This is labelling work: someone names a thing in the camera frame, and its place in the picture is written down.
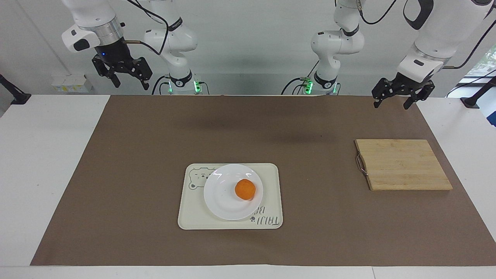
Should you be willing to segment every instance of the white wall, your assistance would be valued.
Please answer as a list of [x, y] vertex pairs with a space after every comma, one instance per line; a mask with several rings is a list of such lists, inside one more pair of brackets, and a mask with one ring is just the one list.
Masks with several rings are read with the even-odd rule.
[[[141, 39], [145, 30], [157, 27], [126, 1], [110, 2], [119, 20], [126, 23], [127, 39]], [[381, 77], [395, 76], [398, 63], [417, 36], [403, 19], [404, 2], [398, 1], [380, 24], [361, 24], [366, 45], [359, 54], [341, 56], [341, 94], [370, 95]], [[365, 16], [379, 18], [390, 3], [369, 1]], [[198, 48], [186, 55], [212, 94], [279, 94], [290, 78], [306, 75], [316, 62], [310, 48], [312, 35], [337, 29], [332, 0], [178, 0], [177, 5], [185, 23], [199, 35]], [[466, 58], [495, 18], [493, 13], [461, 46], [451, 64]], [[0, 72], [25, 91], [52, 94], [51, 74], [70, 72], [86, 74], [97, 94], [149, 94], [126, 75], [119, 75], [122, 86], [115, 89], [96, 74], [93, 51], [72, 54], [65, 48], [60, 36], [73, 21], [60, 0], [2, 0], [0, 24]], [[489, 35], [466, 67], [439, 73], [433, 96], [444, 96], [494, 44], [496, 36]], [[143, 46], [130, 48], [133, 56], [147, 58], [154, 71], [152, 81], [167, 72], [164, 63]], [[3, 100], [10, 99], [2, 97], [6, 94], [0, 88], [0, 110], [6, 106]]]

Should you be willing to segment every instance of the metal handle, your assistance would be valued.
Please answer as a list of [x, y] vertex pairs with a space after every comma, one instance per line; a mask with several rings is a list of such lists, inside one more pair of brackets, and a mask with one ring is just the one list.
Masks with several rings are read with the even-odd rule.
[[367, 173], [367, 171], [365, 170], [365, 167], [363, 167], [363, 163], [362, 163], [362, 158], [360, 157], [360, 151], [358, 151], [358, 154], [357, 154], [357, 165], [358, 165], [358, 168], [360, 169], [360, 171], [365, 175], [365, 176], [369, 176], [369, 174]]

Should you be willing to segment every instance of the black cable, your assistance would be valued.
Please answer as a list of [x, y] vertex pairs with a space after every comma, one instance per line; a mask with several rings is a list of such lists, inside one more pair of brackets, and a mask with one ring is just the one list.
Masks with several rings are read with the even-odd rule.
[[341, 92], [341, 84], [339, 82], [336, 84], [336, 86], [338, 86], [338, 85], [339, 85], [339, 89], [338, 89], [338, 93], [336, 94], [336, 96], [339, 96], [339, 92]]
[[[315, 70], [315, 67], [317, 67], [317, 65], [318, 65], [318, 63], [319, 63], [319, 62], [320, 62], [320, 60], [319, 60], [319, 61], [317, 61], [317, 63], [315, 63], [315, 65], [313, 65], [313, 68], [312, 68], [312, 69], [310, 70], [310, 72], [307, 74], [307, 77], [310, 77], [311, 72], [313, 72], [313, 70]], [[298, 89], [298, 93], [297, 93], [296, 95], [299, 95], [299, 94], [300, 94], [300, 91], [301, 91], [302, 87], [300, 87], [300, 89]]]
[[298, 88], [298, 87], [300, 89], [302, 89], [302, 87], [304, 87], [304, 85], [301, 85], [301, 84], [300, 85], [296, 85], [295, 88], [293, 89], [293, 92], [291, 93], [291, 95], [294, 95], [295, 94], [296, 88]]
[[458, 86], [458, 87], [455, 87], [453, 90], [451, 90], [451, 91], [450, 91], [450, 92], [446, 95], [446, 97], [445, 97], [445, 98], [447, 98], [447, 97], [448, 97], [448, 96], [449, 96], [449, 95], [450, 95], [453, 91], [455, 91], [455, 90], [457, 90], [457, 89], [459, 89], [459, 88], [461, 88], [461, 87], [467, 86], [467, 85], [469, 85], [469, 84], [472, 84], [472, 83], [476, 82], [477, 80], [483, 79], [483, 78], [487, 77], [488, 75], [492, 74], [492, 73], [493, 73], [493, 72], [495, 72], [495, 71], [496, 71], [496, 70], [493, 70], [492, 72], [488, 73], [488, 74], [487, 74], [487, 75], [485, 75], [485, 76], [482, 76], [482, 77], [480, 77], [480, 78], [478, 78], [478, 79], [476, 79], [476, 80], [473, 80], [473, 81], [471, 81], [471, 82], [469, 82], [469, 83], [462, 84], [462, 85], [460, 85], [460, 86]]
[[147, 48], [149, 48], [151, 51], [153, 51], [156, 55], [160, 55], [159, 52], [157, 52], [154, 48], [152, 48], [149, 44], [145, 43], [145, 42], [142, 42], [142, 41], [139, 41], [139, 44], [140, 45], [143, 45]]
[[470, 58], [472, 58], [472, 55], [475, 53], [475, 51], [477, 50], [477, 48], [479, 47], [479, 45], [482, 43], [482, 41], [484, 40], [484, 38], [487, 36], [487, 34], [491, 31], [491, 29], [494, 27], [494, 25], [496, 24], [496, 20], [491, 24], [491, 26], [489, 26], [489, 28], [486, 30], [486, 32], [484, 33], [484, 35], [482, 35], [482, 37], [479, 39], [479, 41], [477, 42], [477, 45], [475, 45], [474, 49], [472, 50], [472, 52], [470, 53], [470, 55], [467, 57], [467, 59], [465, 60], [465, 62], [463, 62], [462, 65], [458, 66], [458, 67], [455, 67], [455, 66], [444, 66], [443, 69], [448, 69], [448, 70], [457, 70], [457, 69], [460, 69], [462, 68], [463, 66], [465, 66], [467, 64], [467, 62], [470, 60]]
[[[141, 8], [143, 8], [143, 6], [141, 5], [141, 3], [138, 1], [138, 0], [134, 0], [136, 2], [136, 4], [138, 4]], [[149, 18], [151, 18], [153, 21], [157, 22], [158, 24], [163, 24], [162, 22], [156, 20], [155, 18], [153, 18], [147, 11], [145, 11], [146, 15], [148, 15]]]
[[210, 95], [210, 90], [208, 89], [208, 84], [205, 81], [200, 81], [198, 84], [205, 84], [207, 86], [207, 93]]
[[156, 13], [144, 8], [140, 3], [136, 4], [134, 3], [132, 0], [127, 0], [129, 3], [133, 4], [135, 7], [141, 9], [142, 11], [144, 11], [146, 14], [151, 14], [152, 16], [156, 17], [156, 18], [159, 18], [160, 20], [162, 20], [164, 23], [165, 23], [165, 36], [164, 36], [164, 41], [162, 42], [162, 47], [160, 48], [160, 51], [156, 51], [154, 48], [152, 48], [151, 46], [143, 43], [143, 42], [140, 42], [140, 44], [148, 47], [149, 49], [151, 49], [155, 54], [157, 55], [161, 55], [162, 54], [162, 51], [164, 50], [164, 47], [165, 47], [165, 41], [167, 40], [167, 37], [169, 36], [169, 23], [161, 16], [157, 15]]
[[391, 5], [389, 6], [389, 8], [386, 10], [386, 12], [375, 22], [368, 22], [365, 17], [364, 17], [364, 12], [362, 10], [359, 10], [359, 13], [360, 13], [360, 16], [362, 17], [362, 20], [366, 23], [366, 24], [369, 24], [369, 25], [374, 25], [374, 24], [377, 24], [379, 23], [381, 20], [383, 20], [386, 15], [389, 13], [389, 11], [393, 8], [394, 4], [396, 3], [397, 0], [394, 0], [393, 3], [391, 3]]
[[288, 84], [286, 84], [286, 86], [284, 87], [284, 89], [282, 90], [281, 92], [281, 95], [284, 95], [284, 91], [286, 91], [286, 89], [289, 87], [289, 85], [291, 85], [291, 83], [297, 81], [297, 80], [300, 80], [301, 78], [297, 77], [297, 78], [294, 78], [292, 79], [290, 82], [288, 82]]
[[493, 12], [494, 9], [496, 9], [496, 1], [493, 2], [491, 9], [489, 10], [488, 14], [486, 14], [486, 17], [484, 17], [484, 19], [486, 19]]
[[159, 83], [162, 79], [164, 79], [164, 78], [171, 78], [171, 77], [170, 77], [170, 76], [168, 76], [168, 75], [163, 75], [163, 76], [159, 77], [159, 78], [157, 79], [157, 81], [155, 82], [155, 85], [153, 86], [152, 95], [154, 95], [154, 94], [155, 94], [155, 89], [157, 89], [158, 83]]
[[163, 83], [161, 83], [161, 84], [158, 86], [158, 93], [159, 93], [160, 95], [162, 95], [162, 85], [164, 85], [164, 84], [169, 84], [169, 82], [168, 82], [168, 81], [163, 82]]

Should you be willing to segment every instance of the brown paper mat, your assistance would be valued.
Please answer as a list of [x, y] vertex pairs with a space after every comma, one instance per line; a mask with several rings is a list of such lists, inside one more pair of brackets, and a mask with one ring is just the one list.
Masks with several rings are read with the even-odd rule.
[[[112, 96], [32, 265], [494, 266], [419, 109], [370, 97]], [[355, 139], [427, 139], [454, 189], [372, 192]], [[184, 231], [191, 163], [274, 163], [277, 230]]]

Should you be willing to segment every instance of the window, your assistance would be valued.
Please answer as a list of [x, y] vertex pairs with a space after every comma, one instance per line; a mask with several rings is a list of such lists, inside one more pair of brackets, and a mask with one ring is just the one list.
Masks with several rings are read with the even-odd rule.
[[481, 77], [496, 70], [496, 45], [494, 45], [482, 59], [468, 72], [466, 77]]

